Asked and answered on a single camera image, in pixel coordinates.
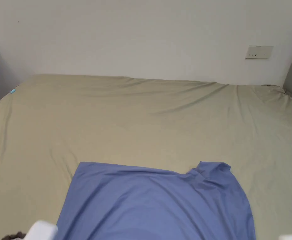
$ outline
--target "fabric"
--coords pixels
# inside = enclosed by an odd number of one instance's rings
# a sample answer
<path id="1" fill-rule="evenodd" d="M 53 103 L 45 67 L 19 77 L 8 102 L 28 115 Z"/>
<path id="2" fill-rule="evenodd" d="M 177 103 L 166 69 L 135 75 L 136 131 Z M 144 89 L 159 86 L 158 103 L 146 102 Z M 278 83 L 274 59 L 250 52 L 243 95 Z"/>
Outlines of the fabric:
<path id="1" fill-rule="evenodd" d="M 280 87 L 34 76 L 0 101 L 0 239 L 55 224 L 83 161 L 178 173 L 225 162 L 256 238 L 292 233 L 292 98 Z"/>
<path id="2" fill-rule="evenodd" d="M 254 240 L 249 202 L 229 170 L 223 162 L 187 174 L 82 162 L 55 240 Z"/>

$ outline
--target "blue t-shirt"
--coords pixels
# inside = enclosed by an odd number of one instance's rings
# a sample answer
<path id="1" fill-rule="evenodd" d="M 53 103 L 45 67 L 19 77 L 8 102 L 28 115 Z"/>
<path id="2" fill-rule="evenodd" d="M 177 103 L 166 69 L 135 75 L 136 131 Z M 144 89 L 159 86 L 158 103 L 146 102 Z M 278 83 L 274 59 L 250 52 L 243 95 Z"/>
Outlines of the blue t-shirt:
<path id="1" fill-rule="evenodd" d="M 56 240 L 255 240 L 247 197 L 223 162 L 187 174 L 81 162 Z"/>

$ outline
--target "bed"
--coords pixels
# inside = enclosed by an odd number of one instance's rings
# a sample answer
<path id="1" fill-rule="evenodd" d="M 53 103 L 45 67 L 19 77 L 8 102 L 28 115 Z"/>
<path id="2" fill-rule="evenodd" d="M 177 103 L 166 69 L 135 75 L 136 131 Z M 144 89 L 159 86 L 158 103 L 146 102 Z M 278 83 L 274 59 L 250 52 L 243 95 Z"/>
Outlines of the bed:
<path id="1" fill-rule="evenodd" d="M 292 233 L 292 98 L 278 86 L 37 75 L 0 100 L 0 238 L 56 223 L 80 162 L 229 164 L 257 239 Z"/>

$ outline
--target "wall switch plate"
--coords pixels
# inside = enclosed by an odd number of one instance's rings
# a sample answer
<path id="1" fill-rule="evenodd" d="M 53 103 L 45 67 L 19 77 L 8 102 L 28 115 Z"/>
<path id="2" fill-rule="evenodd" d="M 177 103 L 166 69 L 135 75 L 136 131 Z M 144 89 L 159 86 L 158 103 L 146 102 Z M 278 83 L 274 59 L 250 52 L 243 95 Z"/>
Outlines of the wall switch plate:
<path id="1" fill-rule="evenodd" d="M 273 46 L 249 46 L 246 59 L 268 59 L 273 48 Z"/>

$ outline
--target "white wall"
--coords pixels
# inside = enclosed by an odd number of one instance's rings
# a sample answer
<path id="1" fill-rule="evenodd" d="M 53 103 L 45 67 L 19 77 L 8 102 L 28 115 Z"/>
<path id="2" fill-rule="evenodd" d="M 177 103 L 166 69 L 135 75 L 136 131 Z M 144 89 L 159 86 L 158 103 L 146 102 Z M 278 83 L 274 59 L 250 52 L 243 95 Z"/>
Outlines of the white wall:
<path id="1" fill-rule="evenodd" d="M 0 98 L 37 73 L 282 85 L 291 61 L 292 0 L 0 0 Z"/>

